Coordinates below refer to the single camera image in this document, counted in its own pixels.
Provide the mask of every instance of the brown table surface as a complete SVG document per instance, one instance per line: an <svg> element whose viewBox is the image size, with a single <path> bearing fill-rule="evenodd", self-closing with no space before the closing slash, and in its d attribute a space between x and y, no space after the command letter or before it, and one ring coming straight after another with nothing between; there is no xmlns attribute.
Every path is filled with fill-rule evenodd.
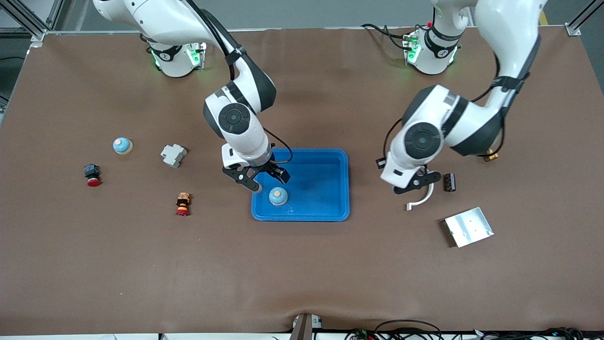
<svg viewBox="0 0 604 340"><path fill-rule="evenodd" d="M264 126L292 147L348 153L343 223L251 216L202 117L228 78L216 50L205 71L171 79L137 35L47 36L0 133L0 333L276 332L303 312L324 327L604 329L604 97L580 39L541 34L500 159L443 150L431 169L456 173L457 192L437 185L411 212L423 191L394 195L374 160L418 90L473 98L490 84L476 29L438 76L404 66L375 31L234 34L278 88ZM119 136L130 154L113 152ZM189 150L178 169L159 156L172 143ZM92 162L97 188L83 177ZM186 218L181 191L194 197ZM495 236L451 247L437 220L477 206Z"/></svg>

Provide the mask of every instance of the brass fitting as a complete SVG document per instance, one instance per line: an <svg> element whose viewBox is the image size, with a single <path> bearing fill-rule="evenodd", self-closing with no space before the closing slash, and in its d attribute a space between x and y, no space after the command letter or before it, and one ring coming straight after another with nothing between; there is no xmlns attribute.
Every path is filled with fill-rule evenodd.
<svg viewBox="0 0 604 340"><path fill-rule="evenodd" d="M485 158L484 158L484 161L485 161L485 162L491 162L492 160L496 160L497 158L499 158L499 155L498 155L498 154L492 154L492 153L493 153L493 149L489 149L489 150L487 151L487 153L486 153L486 154L487 154L487 155L490 155L490 156L488 156L488 157L485 157Z"/></svg>

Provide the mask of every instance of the white plastic part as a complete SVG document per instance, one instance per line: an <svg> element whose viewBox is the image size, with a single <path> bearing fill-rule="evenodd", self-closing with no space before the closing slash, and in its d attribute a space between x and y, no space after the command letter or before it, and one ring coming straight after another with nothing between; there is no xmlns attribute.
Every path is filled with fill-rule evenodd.
<svg viewBox="0 0 604 340"><path fill-rule="evenodd" d="M97 9L97 12L105 19L120 24L130 25L139 30L143 35L148 36L138 25L137 21L134 20L130 11L128 11L128 5L124 0L92 0L92 3Z"/></svg>
<svg viewBox="0 0 604 340"><path fill-rule="evenodd" d="M424 203L425 201L427 201L430 196L432 196L432 192L434 191L434 183L430 183L428 185L428 192L426 193L426 197L424 197L421 201L417 201L417 202L409 202L407 203L407 211L410 211L414 206L418 206L422 203Z"/></svg>
<svg viewBox="0 0 604 340"><path fill-rule="evenodd" d="M235 164L239 164L239 166L243 167L249 166L249 163L245 159L239 157L228 143L222 146L222 164L227 169Z"/></svg>
<svg viewBox="0 0 604 340"><path fill-rule="evenodd" d="M164 150L161 152L161 157L164 158L164 163L168 164L173 168L178 168L181 164L183 156L187 154L187 150L178 144L172 146L166 145Z"/></svg>

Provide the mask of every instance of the robotic arm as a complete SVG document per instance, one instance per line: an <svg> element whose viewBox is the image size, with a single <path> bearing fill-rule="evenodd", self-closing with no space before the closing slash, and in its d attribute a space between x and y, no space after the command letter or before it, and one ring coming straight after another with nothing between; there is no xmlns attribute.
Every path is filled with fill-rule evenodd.
<svg viewBox="0 0 604 340"><path fill-rule="evenodd" d="M461 5L467 1L458 0ZM396 194L440 180L435 171L419 174L446 143L457 153L484 154L504 128L516 94L529 76L539 48L539 14L547 0L478 0L478 31L495 52L500 72L485 106L435 85L420 91L402 116L402 129L390 144L381 179Z"/></svg>
<svg viewBox="0 0 604 340"><path fill-rule="evenodd" d="M166 54L161 56L164 61L190 64L187 44L219 47L231 68L231 81L205 99L203 112L214 132L226 140L223 172L253 192L261 190L254 180L259 172L288 182L289 174L277 165L282 162L274 160L272 145L256 118L274 103L275 85L210 12L192 0L94 0L94 5L106 19L139 29L153 49ZM239 71L236 79L233 66Z"/></svg>

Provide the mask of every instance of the blue plastic tray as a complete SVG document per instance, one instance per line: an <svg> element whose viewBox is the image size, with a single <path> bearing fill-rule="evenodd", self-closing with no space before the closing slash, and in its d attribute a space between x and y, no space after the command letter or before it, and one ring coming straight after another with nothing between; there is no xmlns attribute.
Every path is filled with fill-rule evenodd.
<svg viewBox="0 0 604 340"><path fill-rule="evenodd" d="M266 173L256 180L262 192L252 194L252 215L260 221L344 221L350 213L348 155L341 149L293 149L294 159L283 165L291 175L285 185ZM287 159L287 149L275 149L277 160ZM288 201L274 206L272 188L288 192Z"/></svg>

